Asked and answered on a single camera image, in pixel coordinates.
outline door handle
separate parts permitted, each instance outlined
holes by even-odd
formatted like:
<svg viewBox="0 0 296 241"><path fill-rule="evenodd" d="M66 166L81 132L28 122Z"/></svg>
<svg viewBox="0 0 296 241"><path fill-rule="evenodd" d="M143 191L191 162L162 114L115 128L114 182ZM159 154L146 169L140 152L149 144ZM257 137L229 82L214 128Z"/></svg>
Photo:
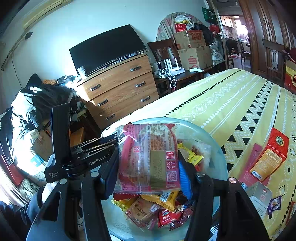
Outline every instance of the door handle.
<svg viewBox="0 0 296 241"><path fill-rule="evenodd" d="M96 85L96 86L94 86L94 87L90 88L89 90L90 90L90 91L93 91L93 90L95 90L95 89L97 89L97 88L99 88L99 87L101 87L101 85L100 85L100 84L98 84L98 85Z"/></svg>
<svg viewBox="0 0 296 241"><path fill-rule="evenodd" d="M131 69L131 72L133 72L133 71L135 71L135 70L137 70L137 69L140 69L140 68L142 68L140 65L137 66L137 67L134 67L134 68Z"/></svg>
<svg viewBox="0 0 296 241"><path fill-rule="evenodd" d="M149 100L149 99L150 99L150 96L147 96L146 98L141 99L141 102L144 102L144 101Z"/></svg>
<svg viewBox="0 0 296 241"><path fill-rule="evenodd" d="M115 114L113 113L111 116L107 117L106 120L110 120L112 119L113 117L115 117Z"/></svg>
<svg viewBox="0 0 296 241"><path fill-rule="evenodd" d="M143 86L144 84L146 84L145 81L143 81L142 83L139 83L139 84L137 84L137 85L135 85L135 86L136 86L136 87L140 87L140 86Z"/></svg>
<svg viewBox="0 0 296 241"><path fill-rule="evenodd" d="M98 106L101 106L103 104L106 104L108 102L108 99L105 99L104 101L102 101L101 103L98 103Z"/></svg>

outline chair backrest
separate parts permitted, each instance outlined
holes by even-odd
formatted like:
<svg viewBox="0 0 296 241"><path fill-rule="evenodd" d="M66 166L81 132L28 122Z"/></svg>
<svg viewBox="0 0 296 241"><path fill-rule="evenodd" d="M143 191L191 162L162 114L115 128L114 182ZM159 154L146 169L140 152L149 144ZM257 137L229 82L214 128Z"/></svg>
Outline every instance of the chair backrest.
<svg viewBox="0 0 296 241"><path fill-rule="evenodd" d="M240 47L240 49L241 49L241 52L244 53L244 46L243 46L243 44L242 44L242 39L240 38L240 40L239 40L239 38L237 38L237 40L238 40L238 42L239 42L239 47Z"/></svg>
<svg viewBox="0 0 296 241"><path fill-rule="evenodd" d="M285 46L262 39L265 48L266 78L280 86L284 85L284 70L286 69L284 52Z"/></svg>
<svg viewBox="0 0 296 241"><path fill-rule="evenodd" d="M151 49L156 61L160 62L160 64L162 65L162 68L164 68L164 65L161 61L167 58L170 58L172 63L175 63L174 58L177 58L178 65L181 66L179 53L172 39L165 39L161 41L150 42L147 44Z"/></svg>

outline air conditioner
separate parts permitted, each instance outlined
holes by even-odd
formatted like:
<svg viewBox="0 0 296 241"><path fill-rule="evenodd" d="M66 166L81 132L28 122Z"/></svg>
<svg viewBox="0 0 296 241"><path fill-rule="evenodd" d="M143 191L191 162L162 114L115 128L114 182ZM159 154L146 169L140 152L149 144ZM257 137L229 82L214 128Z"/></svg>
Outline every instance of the air conditioner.
<svg viewBox="0 0 296 241"><path fill-rule="evenodd" d="M46 0L41 2L24 17L24 30L29 30L29 28L31 28L41 19L58 10L59 8L69 4L70 2L72 2L72 0Z"/></svg>

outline wooden dresser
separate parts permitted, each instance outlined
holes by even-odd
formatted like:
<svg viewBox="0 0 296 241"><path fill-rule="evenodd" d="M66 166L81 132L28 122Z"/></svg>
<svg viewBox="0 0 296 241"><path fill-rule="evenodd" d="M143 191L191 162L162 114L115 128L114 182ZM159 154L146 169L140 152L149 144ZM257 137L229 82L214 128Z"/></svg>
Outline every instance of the wooden dresser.
<svg viewBox="0 0 296 241"><path fill-rule="evenodd" d="M98 71L75 89L101 130L159 98L146 54Z"/></svg>

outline patterned bedspread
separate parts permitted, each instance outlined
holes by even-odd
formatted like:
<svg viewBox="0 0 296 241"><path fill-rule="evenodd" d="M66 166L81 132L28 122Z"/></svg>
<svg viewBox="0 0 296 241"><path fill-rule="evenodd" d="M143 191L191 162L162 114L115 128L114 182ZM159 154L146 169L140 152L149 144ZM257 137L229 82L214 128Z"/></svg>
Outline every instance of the patterned bedspread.
<svg viewBox="0 0 296 241"><path fill-rule="evenodd" d="M269 235L285 225L289 206L296 200L296 96L266 79L240 69L228 69L195 82L139 109L112 124L107 136L119 125L152 117L172 117L192 122L221 146L229 176L237 177L254 143L263 145L272 127L289 137L287 160L271 176L273 197L282 195L281 210L265 215Z"/></svg>

